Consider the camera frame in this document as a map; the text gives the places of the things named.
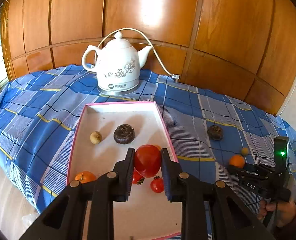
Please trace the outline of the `right hand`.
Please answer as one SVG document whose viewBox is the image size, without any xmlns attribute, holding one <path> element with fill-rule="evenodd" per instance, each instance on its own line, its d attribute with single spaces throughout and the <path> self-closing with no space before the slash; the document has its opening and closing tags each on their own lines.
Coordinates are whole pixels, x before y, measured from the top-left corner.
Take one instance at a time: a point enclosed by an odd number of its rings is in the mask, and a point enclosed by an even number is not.
<svg viewBox="0 0 296 240">
<path fill-rule="evenodd" d="M 296 202 L 272 202 L 268 203 L 264 199 L 260 202 L 260 209 L 258 214 L 258 219 L 262 220 L 268 215 L 268 212 L 278 213 L 276 226 L 281 228 L 291 224 L 296 227 Z"/>
</svg>

